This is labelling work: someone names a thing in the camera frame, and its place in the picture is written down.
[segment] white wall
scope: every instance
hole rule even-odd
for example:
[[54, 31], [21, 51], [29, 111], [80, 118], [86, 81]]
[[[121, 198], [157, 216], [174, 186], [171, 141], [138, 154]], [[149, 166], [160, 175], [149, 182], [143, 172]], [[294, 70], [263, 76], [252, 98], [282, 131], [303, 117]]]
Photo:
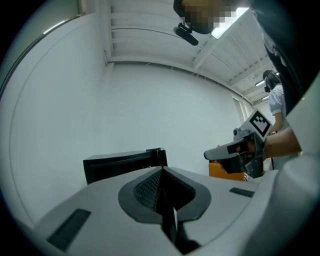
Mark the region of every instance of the white wall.
[[77, 18], [40, 41], [4, 91], [1, 189], [13, 215], [30, 227], [87, 185], [82, 161], [99, 153], [102, 52], [97, 16]]
[[44, 31], [78, 14], [78, 0], [45, 1], [25, 22], [6, 53], [0, 68], [0, 84], [18, 57]]
[[208, 175], [204, 152], [240, 126], [228, 89], [180, 69], [116, 63], [102, 83], [110, 153], [162, 147], [169, 166]]
[[255, 107], [258, 109], [262, 114], [265, 115], [265, 117], [274, 125], [276, 120], [275, 117], [271, 114], [270, 109], [269, 109], [269, 104], [268, 101], [266, 100], [262, 104], [259, 104]]

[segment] gray plastic surface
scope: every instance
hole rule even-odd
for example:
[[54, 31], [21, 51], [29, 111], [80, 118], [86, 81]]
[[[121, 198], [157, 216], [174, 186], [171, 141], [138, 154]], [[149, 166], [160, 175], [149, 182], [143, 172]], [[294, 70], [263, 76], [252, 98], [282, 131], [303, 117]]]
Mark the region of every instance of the gray plastic surface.
[[[289, 161], [284, 170], [268, 171], [260, 183], [208, 177], [170, 167], [209, 189], [211, 203], [200, 219], [185, 222], [189, 239], [201, 247], [189, 255], [272, 255], [310, 216], [320, 193], [319, 157]], [[130, 218], [118, 203], [127, 182], [154, 167], [97, 181], [50, 211], [35, 227], [44, 239], [75, 210], [91, 215], [66, 251], [70, 255], [181, 255], [158, 224]], [[252, 198], [231, 188], [254, 191]]]
[[[178, 168], [174, 171], [205, 185], [211, 194], [209, 208], [199, 220], [185, 223], [190, 239], [201, 245], [213, 240], [232, 224], [251, 198], [229, 192], [233, 187], [255, 191], [258, 184], [208, 177]], [[70, 197], [50, 211], [35, 227], [48, 238], [75, 209], [91, 212], [70, 247], [71, 255], [180, 255], [158, 224], [143, 224], [129, 217], [120, 207], [118, 193], [127, 182], [154, 167], [100, 180]]]

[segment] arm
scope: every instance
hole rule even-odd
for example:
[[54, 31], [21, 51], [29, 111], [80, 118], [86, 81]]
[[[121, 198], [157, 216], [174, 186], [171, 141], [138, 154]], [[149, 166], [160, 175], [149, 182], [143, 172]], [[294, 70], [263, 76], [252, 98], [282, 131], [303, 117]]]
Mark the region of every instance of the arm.
[[291, 127], [268, 136], [265, 140], [265, 158], [284, 157], [300, 151], [300, 145]]
[[276, 132], [276, 131], [279, 131], [279, 130], [282, 128], [282, 123], [283, 123], [281, 112], [276, 113], [276, 114], [274, 115], [274, 117], [275, 117], [275, 123], [274, 123], [274, 125], [272, 126], [272, 129], [271, 129], [271, 131], [270, 131], [271, 133]]

